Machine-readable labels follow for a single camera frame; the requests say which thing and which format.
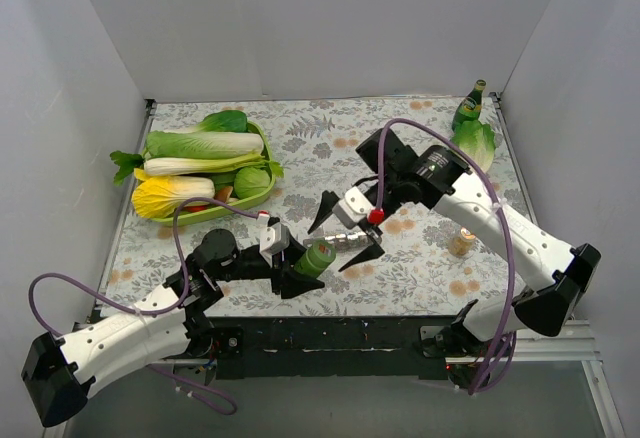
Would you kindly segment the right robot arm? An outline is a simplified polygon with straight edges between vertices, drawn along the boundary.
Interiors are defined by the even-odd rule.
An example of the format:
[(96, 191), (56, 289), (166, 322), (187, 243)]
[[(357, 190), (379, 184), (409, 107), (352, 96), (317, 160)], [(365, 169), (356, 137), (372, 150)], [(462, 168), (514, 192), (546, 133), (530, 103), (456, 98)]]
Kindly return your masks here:
[(343, 196), (325, 191), (312, 224), (336, 216), (347, 229), (376, 237), (379, 224), (404, 204), (421, 204), (475, 234), (512, 264), (525, 285), (512, 297), (468, 304), (452, 323), (454, 347), (475, 355), (497, 333), (530, 329), (555, 337), (584, 293), (601, 254), (590, 244), (572, 246), (554, 238), (490, 195), (490, 185), (457, 154), (433, 145), (417, 154), (393, 131), (380, 129), (357, 154), (382, 179), (367, 191), (352, 187)]

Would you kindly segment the green pill bottle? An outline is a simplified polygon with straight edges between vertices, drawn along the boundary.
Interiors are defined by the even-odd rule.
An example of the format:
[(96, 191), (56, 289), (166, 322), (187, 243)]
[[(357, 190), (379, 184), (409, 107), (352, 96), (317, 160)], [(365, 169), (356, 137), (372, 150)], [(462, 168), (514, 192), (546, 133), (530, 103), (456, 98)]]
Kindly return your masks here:
[(294, 270), (306, 277), (318, 278), (336, 259), (332, 244), (325, 240), (315, 240), (295, 263)]

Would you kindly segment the grey weekly pill organizer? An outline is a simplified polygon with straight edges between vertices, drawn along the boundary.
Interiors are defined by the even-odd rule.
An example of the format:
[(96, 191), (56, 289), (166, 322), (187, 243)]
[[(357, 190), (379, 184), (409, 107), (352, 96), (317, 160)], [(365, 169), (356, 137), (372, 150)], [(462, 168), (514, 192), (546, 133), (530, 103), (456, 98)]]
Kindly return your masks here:
[(352, 251), (362, 249), (371, 244), (369, 236), (363, 231), (349, 231), (346, 233), (333, 233), (314, 235), (303, 240), (303, 245), (309, 248), (314, 242), (323, 240), (331, 244), (336, 251)]

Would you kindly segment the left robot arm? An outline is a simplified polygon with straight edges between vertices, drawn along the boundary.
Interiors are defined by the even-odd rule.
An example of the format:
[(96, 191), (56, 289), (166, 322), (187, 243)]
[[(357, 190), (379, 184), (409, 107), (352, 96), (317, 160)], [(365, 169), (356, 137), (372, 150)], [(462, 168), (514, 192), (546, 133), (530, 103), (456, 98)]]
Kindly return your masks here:
[(320, 275), (336, 252), (318, 239), (305, 247), (280, 223), (260, 242), (240, 249), (225, 229), (208, 232), (187, 256), (186, 268), (139, 300), (84, 329), (31, 344), (22, 380), (44, 427), (67, 421), (106, 385), (155, 361), (185, 355), (216, 361), (240, 352), (242, 332), (216, 327), (206, 312), (224, 296), (219, 284), (267, 279), (273, 293), (290, 299), (323, 288)]

